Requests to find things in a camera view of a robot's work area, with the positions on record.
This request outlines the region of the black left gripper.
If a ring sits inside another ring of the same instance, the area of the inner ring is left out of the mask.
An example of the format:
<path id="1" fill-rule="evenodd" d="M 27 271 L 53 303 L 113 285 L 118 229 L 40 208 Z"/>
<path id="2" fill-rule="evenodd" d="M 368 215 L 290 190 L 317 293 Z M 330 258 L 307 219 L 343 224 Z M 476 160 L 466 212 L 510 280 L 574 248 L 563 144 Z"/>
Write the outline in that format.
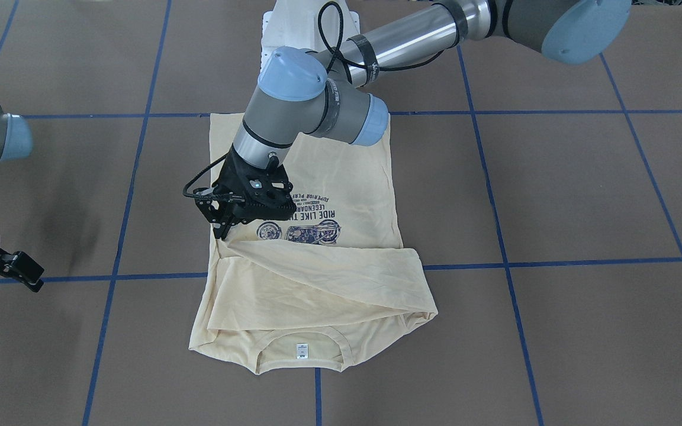
<path id="1" fill-rule="evenodd" d="M 266 169 L 247 163 L 231 148 L 225 156 L 199 172 L 194 180 L 224 162 L 216 181 L 194 190 L 194 200 L 213 227 L 215 239 L 225 240 L 231 228 L 254 220 L 286 221 L 296 212 L 285 167 L 275 156 Z"/>

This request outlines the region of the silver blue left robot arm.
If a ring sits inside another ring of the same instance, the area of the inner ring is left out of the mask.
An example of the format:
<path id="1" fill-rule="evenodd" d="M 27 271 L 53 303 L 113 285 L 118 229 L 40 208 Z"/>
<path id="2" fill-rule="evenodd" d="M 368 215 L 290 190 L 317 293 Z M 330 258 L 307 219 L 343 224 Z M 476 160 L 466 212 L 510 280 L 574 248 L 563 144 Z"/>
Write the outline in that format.
<path id="1" fill-rule="evenodd" d="M 380 76 L 430 64 L 466 40 L 504 36 L 548 59 L 582 64 L 625 26 L 630 1 L 438 1 L 360 35 L 320 32 L 319 50 L 281 46 L 269 54 L 220 173 L 184 197 L 224 239 L 254 220 L 292 218 L 284 161 L 301 133 L 371 146 L 387 129 L 384 101 L 359 90 Z"/>

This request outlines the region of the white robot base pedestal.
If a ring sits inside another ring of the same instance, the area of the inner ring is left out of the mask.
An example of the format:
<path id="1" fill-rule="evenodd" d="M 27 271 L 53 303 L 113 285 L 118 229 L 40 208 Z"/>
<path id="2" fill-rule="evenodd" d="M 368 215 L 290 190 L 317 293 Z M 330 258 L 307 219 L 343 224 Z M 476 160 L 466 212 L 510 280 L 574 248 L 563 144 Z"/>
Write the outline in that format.
<path id="1" fill-rule="evenodd" d="M 260 69 L 265 67 L 273 51 L 282 46 L 316 52 L 327 49 L 319 32 L 320 8 L 325 3 L 327 1 L 276 1 L 271 10 L 263 13 Z M 321 19 L 324 35 L 331 46 L 337 43 L 339 17 L 343 17 L 343 40 L 361 33 L 358 14 L 350 11 L 345 1 L 336 3 L 341 13 L 330 6 Z"/>

